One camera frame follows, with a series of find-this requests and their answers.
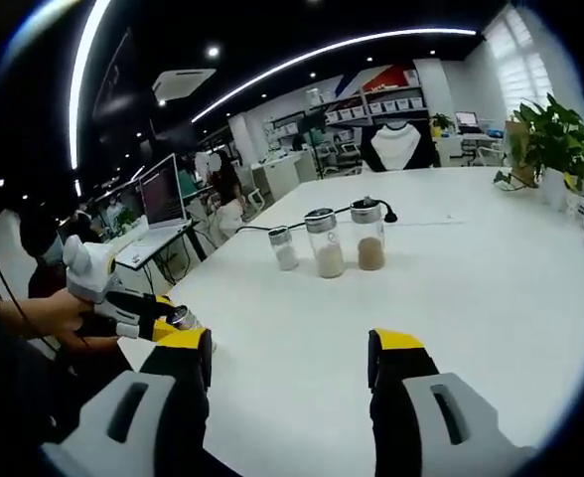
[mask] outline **laptop screen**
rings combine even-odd
[[[144,211],[153,225],[176,225],[186,220],[176,174],[175,159],[168,157],[141,179]]]
[[[475,112],[456,112],[455,118],[461,126],[478,127],[478,116]]]

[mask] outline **metal lid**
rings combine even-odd
[[[292,234],[287,227],[277,227],[268,232],[270,243],[273,245],[282,245],[287,241],[292,241]]]
[[[380,202],[369,196],[350,205],[352,222],[355,224],[373,224],[382,217]]]
[[[310,234],[322,234],[336,228],[333,209],[317,209],[305,216],[305,227]]]

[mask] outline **window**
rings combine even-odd
[[[550,78],[516,9],[507,7],[486,37],[495,57],[507,115],[522,102],[547,105],[547,94],[552,93]]]

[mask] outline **face mask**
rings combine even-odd
[[[55,265],[63,261],[63,241],[58,235],[54,243],[43,253],[42,259],[47,265]]]

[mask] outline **glass jar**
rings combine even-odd
[[[268,232],[268,237],[279,262],[279,268],[283,271],[296,268],[299,264],[299,259],[296,256],[290,230],[287,227],[277,227]]]
[[[332,209],[317,209],[305,216],[319,275],[334,278],[345,271],[343,251],[337,234],[336,215]]]
[[[384,229],[380,202],[365,197],[350,205],[350,214],[358,244],[359,268],[380,270],[384,267]]]

